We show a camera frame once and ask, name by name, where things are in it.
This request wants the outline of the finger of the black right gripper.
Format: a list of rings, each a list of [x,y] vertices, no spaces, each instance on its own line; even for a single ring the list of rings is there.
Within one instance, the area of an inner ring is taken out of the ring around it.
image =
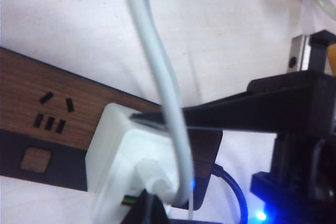
[[[287,73],[253,80],[243,93],[183,108],[189,129],[331,134],[335,77]]]
[[[143,191],[139,196],[125,195],[123,205],[130,207],[123,223],[170,223],[162,201],[147,191]]]

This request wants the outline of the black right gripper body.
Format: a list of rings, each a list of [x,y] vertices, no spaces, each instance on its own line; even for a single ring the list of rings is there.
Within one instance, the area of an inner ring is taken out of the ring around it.
[[[308,68],[251,82],[277,136],[269,172],[253,175],[267,223],[335,223],[335,77],[324,73],[335,35],[306,38]]]

